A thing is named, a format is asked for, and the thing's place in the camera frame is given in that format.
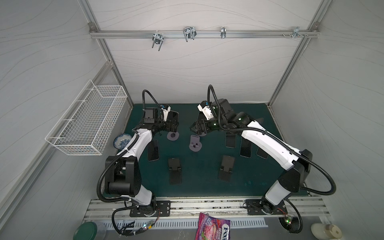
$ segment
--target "black smartphone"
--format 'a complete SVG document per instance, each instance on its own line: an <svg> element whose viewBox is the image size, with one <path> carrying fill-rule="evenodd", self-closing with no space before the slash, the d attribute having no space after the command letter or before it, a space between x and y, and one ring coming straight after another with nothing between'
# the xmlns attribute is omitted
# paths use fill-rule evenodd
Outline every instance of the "black smartphone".
<svg viewBox="0 0 384 240"><path fill-rule="evenodd" d="M256 151L256 155L259 157L262 157L264 159L268 158L268 153L266 153L264 150L262 150L260 147Z"/></svg>
<svg viewBox="0 0 384 240"><path fill-rule="evenodd" d="M251 152L252 142L242 137L240 145L240 156L249 158L251 157Z"/></svg>
<svg viewBox="0 0 384 240"><path fill-rule="evenodd" d="M236 134L225 132L225 146L236 148Z"/></svg>
<svg viewBox="0 0 384 240"><path fill-rule="evenodd" d="M148 148L148 161L155 161L160 158L159 155L159 141L158 140L152 140L147 145Z"/></svg>

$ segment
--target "purple snack bag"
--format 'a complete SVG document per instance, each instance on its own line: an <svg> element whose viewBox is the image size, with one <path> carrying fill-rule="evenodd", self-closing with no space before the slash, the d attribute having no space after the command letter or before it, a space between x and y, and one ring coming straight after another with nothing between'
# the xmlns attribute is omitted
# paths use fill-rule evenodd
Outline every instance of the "purple snack bag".
<svg viewBox="0 0 384 240"><path fill-rule="evenodd" d="M230 240L230 225L230 220L217 219L201 212L195 240Z"/></svg>

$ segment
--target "green container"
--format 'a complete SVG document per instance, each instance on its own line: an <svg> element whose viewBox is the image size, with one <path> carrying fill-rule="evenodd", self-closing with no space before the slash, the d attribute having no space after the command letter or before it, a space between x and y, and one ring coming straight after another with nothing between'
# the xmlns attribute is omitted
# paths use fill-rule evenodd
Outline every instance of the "green container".
<svg viewBox="0 0 384 240"><path fill-rule="evenodd" d="M102 223L86 222L81 224L73 235L73 240L103 240L106 228Z"/></svg>

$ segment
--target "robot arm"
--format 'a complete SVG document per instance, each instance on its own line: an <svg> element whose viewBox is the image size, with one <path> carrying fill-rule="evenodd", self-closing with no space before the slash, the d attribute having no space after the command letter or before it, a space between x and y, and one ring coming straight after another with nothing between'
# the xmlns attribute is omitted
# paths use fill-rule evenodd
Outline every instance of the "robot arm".
<svg viewBox="0 0 384 240"><path fill-rule="evenodd" d="M104 177L106 193L120 195L120 198L132 201L136 205L148 206L151 210L155 210L155 196L141 185L138 161L156 133L177 131L178 119L179 114L171 111L168 105L144 109L143 118L133 129L135 135L127 146L118 153L119 160L116 162L116 156L109 156L106 160L106 168L113 161L116 162L114 167L107 169Z"/></svg>
<svg viewBox="0 0 384 240"><path fill-rule="evenodd" d="M207 101L201 102L197 107L200 111L198 120L190 127L190 130L197 135L209 133L214 130L223 130L218 124L219 108L220 120L224 130L227 129L227 131L232 132L231 130L241 128L258 129L258 131L243 130L233 131L233 133L240 134L243 138L256 144L275 159L285 170L260 201L259 207L262 211L266 214L272 214L277 210L277 205L279 205L284 198L288 197L292 192L298 192L300 190L300 187L310 172L310 165L295 154L292 154L286 147L296 153L300 152L299 149L291 147L281 140L278 142L276 140L278 139L277 137L267 132L265 128L247 113L235 113L226 99L219 99L218 103L219 106L216 102L210 104ZM303 150L300 153L311 161L311 152Z"/></svg>

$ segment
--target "wire basket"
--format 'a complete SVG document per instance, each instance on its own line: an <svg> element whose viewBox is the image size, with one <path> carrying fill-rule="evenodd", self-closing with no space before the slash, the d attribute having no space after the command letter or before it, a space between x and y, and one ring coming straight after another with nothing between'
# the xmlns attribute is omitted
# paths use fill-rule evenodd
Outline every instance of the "wire basket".
<svg viewBox="0 0 384 240"><path fill-rule="evenodd" d="M126 99L122 86L90 80L45 140L67 155L101 155Z"/></svg>

